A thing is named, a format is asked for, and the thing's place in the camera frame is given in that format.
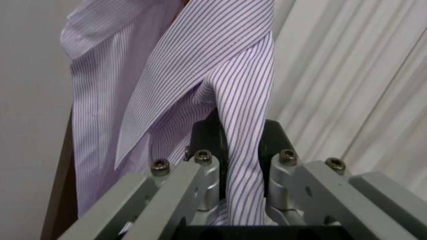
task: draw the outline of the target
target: purple striped fabric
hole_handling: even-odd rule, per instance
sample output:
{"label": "purple striped fabric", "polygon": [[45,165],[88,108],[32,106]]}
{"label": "purple striped fabric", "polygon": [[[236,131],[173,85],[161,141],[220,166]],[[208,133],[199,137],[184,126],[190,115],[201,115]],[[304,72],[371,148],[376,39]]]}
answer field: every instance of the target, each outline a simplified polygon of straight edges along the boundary
{"label": "purple striped fabric", "polygon": [[93,0],[64,28],[79,213],[122,175],[156,158],[181,161],[193,123],[218,107],[230,166],[213,224],[263,224],[258,142],[272,87],[273,1],[192,0],[167,29],[172,2]]}

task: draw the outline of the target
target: white curtain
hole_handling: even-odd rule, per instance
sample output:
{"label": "white curtain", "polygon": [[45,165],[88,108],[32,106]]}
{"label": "white curtain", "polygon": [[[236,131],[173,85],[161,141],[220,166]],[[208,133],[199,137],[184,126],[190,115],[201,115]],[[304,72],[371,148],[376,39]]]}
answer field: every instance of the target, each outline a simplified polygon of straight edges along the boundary
{"label": "white curtain", "polygon": [[427,201],[427,0],[276,0],[268,118],[303,161],[342,158]]}

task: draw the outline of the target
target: machine part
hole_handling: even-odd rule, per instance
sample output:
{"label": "machine part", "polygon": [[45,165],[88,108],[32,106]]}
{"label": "machine part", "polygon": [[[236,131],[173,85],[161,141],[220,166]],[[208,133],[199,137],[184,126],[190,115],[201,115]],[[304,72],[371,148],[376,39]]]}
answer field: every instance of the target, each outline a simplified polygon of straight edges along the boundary
{"label": "machine part", "polygon": [[340,176],[346,172],[346,163],[339,158],[329,157],[324,163]]}
{"label": "machine part", "polygon": [[167,175],[171,168],[169,166],[169,161],[167,159],[159,158],[155,160],[151,166],[151,174],[156,177],[161,177]]}
{"label": "machine part", "polygon": [[292,149],[282,149],[279,154],[279,161],[285,166],[297,165],[297,154]]}
{"label": "machine part", "polygon": [[280,158],[280,154],[276,154],[271,159],[266,204],[278,210],[295,209],[296,206],[289,195],[289,190],[287,186],[282,183],[289,183],[292,180],[292,174],[294,173],[296,166],[284,165]]}
{"label": "machine part", "polygon": [[199,211],[209,211],[220,202],[220,161],[208,150],[199,150],[189,162],[200,164],[206,176],[207,189],[198,206]]}
{"label": "machine part", "polygon": [[207,166],[212,162],[212,153],[206,149],[198,150],[194,154],[194,161],[202,166]]}
{"label": "machine part", "polygon": [[190,146],[185,147],[184,157],[185,157],[186,161],[190,160],[190,158],[192,157],[191,152],[190,152]]}
{"label": "machine part", "polygon": [[59,239],[115,239],[123,226],[146,208],[157,190],[155,181],[146,175],[127,174]]}
{"label": "machine part", "polygon": [[295,152],[284,149],[271,159],[268,195],[266,199],[266,214],[279,225],[305,225],[303,218],[295,210],[296,206],[286,186],[297,164]]}
{"label": "machine part", "polygon": [[337,220],[354,239],[415,239],[394,219],[337,175],[322,161],[297,166],[281,183],[304,211],[308,225]]}
{"label": "machine part", "polygon": [[182,161],[123,239],[170,239],[181,221],[192,221],[208,188],[206,178],[203,166]]}
{"label": "machine part", "polygon": [[423,200],[381,172],[354,176],[349,182],[415,237],[427,239],[427,207]]}
{"label": "machine part", "polygon": [[265,213],[279,226],[304,226],[304,222],[298,211],[294,209],[280,210],[270,205],[265,205]]}
{"label": "machine part", "polygon": [[219,216],[218,205],[213,207],[211,210],[203,211],[198,210],[190,223],[192,226],[210,225]]}
{"label": "machine part", "polygon": [[229,153],[226,134],[217,108],[214,108],[206,119],[198,121],[192,126],[189,158],[202,149],[210,151],[212,156],[219,160],[219,198],[225,199]]}
{"label": "machine part", "polygon": [[273,120],[265,120],[264,131],[258,144],[258,161],[264,178],[264,197],[266,198],[269,195],[272,158],[283,149],[289,149],[296,153],[280,123]]}

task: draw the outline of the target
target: bolt head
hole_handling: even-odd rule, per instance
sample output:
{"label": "bolt head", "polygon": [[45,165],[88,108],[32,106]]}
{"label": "bolt head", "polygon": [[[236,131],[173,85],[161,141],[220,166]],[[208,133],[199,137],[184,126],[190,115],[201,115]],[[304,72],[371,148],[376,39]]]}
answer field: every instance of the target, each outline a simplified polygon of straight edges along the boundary
{"label": "bolt head", "polygon": [[342,176],[346,171],[346,163],[339,158],[329,157],[324,163],[332,170],[334,170],[338,175]]}
{"label": "bolt head", "polygon": [[279,153],[279,162],[285,166],[297,165],[297,154],[291,149],[282,149]]}
{"label": "bolt head", "polygon": [[184,150],[185,160],[188,161],[191,158],[190,146],[186,146]]}
{"label": "bolt head", "polygon": [[194,154],[194,161],[202,166],[209,165],[212,162],[212,153],[206,149],[198,150]]}
{"label": "bolt head", "polygon": [[156,177],[165,176],[171,170],[169,161],[163,158],[159,158],[155,160],[151,164],[150,169],[151,169],[151,174]]}

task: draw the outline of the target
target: shirt sleeve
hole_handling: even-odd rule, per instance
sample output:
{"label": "shirt sleeve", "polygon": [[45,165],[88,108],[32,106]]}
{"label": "shirt sleeve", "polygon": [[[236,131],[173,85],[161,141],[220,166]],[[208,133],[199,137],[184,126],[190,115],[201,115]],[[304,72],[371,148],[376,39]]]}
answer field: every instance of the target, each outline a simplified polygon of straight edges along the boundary
{"label": "shirt sleeve", "polygon": [[258,145],[272,89],[271,33],[213,70],[207,78],[215,91],[228,144],[228,217],[223,223],[262,225],[264,181],[258,161]]}

